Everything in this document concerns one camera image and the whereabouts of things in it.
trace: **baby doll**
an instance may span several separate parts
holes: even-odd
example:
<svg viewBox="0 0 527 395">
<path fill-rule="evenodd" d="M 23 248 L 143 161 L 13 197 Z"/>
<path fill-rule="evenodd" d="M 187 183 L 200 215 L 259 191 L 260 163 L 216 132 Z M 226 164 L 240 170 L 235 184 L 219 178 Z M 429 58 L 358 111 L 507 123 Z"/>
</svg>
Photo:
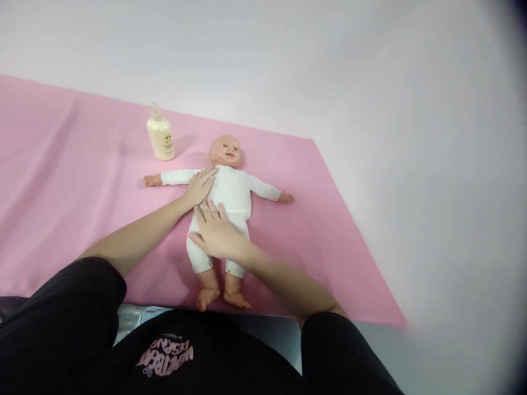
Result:
<svg viewBox="0 0 527 395">
<path fill-rule="evenodd" d="M 248 239 L 249 232 L 246 221 L 251 215 L 251 191 L 262 198 L 279 203 L 292 203 L 295 199 L 285 191 L 265 184 L 243 171 L 235 170 L 234 168 L 240 163 L 240 158 L 240 144 L 234 137 L 220 136 L 212 142 L 209 159 L 211 164 L 218 168 L 218 171 L 214 175 L 214 184 L 208 198 L 212 199 L 215 205 L 223 203 L 229 221 L 238 232 Z M 147 187 L 188 184 L 201 170 L 164 172 L 155 176 L 146 176 L 143 181 Z M 196 217 L 192 218 L 189 232 L 199 233 Z M 211 257 L 190 239 L 187 239 L 187 252 L 201 286 L 197 307 L 203 312 L 220 296 L 220 287 L 213 270 Z M 245 270 L 240 265 L 227 260 L 223 300 L 233 306 L 248 310 L 251 305 L 242 295 L 244 275 Z"/>
</svg>

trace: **black sleeve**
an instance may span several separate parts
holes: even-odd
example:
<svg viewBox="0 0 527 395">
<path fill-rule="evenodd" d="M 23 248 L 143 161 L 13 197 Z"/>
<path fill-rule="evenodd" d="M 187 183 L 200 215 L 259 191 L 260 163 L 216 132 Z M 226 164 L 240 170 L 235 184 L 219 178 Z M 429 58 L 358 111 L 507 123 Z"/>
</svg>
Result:
<svg viewBox="0 0 527 395">
<path fill-rule="evenodd" d="M 0 382 L 6 393 L 69 380 L 113 346 L 126 283 L 102 258 L 59 271 L 0 324 Z"/>
<path fill-rule="evenodd" d="M 311 393 L 402 394 L 356 326 L 336 313 L 304 324 L 302 375 Z"/>
</svg>

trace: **pink sheet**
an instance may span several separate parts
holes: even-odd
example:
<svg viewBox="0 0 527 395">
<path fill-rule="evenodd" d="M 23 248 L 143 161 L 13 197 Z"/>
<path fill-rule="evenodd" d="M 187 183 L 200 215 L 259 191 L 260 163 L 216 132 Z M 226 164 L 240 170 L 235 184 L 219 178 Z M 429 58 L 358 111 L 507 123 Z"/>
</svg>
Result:
<svg viewBox="0 0 527 395">
<path fill-rule="evenodd" d="M 0 76 L 0 295 L 30 296 L 90 244 L 180 196 L 185 187 L 147 189 L 143 176 L 204 167 L 210 142 L 230 133 L 242 170 L 296 197 L 253 196 L 251 240 L 303 267 L 353 320 L 405 324 L 312 140 L 164 114 L 177 154 L 169 162 L 153 155 L 145 106 Z M 189 223 L 186 215 L 127 276 L 125 301 L 194 307 Z M 244 286 L 251 313 L 287 315 L 252 275 Z M 220 300 L 212 309 L 234 311 Z"/>
</svg>

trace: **black shirt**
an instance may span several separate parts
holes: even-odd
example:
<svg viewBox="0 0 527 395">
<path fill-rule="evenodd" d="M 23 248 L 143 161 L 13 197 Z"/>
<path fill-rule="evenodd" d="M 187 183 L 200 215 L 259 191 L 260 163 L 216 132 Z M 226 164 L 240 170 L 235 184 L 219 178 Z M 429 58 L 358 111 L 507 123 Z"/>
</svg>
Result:
<svg viewBox="0 0 527 395">
<path fill-rule="evenodd" d="M 57 273 L 0 324 L 2 393 L 401 394 L 353 323 L 334 313 L 304 325 L 303 376 L 213 312 L 166 312 L 112 347 L 125 294 L 101 258 Z"/>
</svg>

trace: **person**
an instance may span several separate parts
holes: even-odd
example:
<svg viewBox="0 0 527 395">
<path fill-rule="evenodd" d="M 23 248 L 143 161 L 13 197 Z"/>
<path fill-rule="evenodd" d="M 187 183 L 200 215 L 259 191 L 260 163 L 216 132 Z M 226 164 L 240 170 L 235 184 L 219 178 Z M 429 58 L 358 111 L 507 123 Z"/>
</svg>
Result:
<svg viewBox="0 0 527 395">
<path fill-rule="evenodd" d="M 402 393 L 322 285 L 240 235 L 221 204 L 197 207 L 215 171 L 97 242 L 0 324 L 2 394 Z M 208 311 L 163 313 L 112 347 L 124 277 L 192 208 L 200 230 L 188 235 L 193 242 L 253 273 L 297 318 L 302 375 L 228 315 Z"/>
</svg>

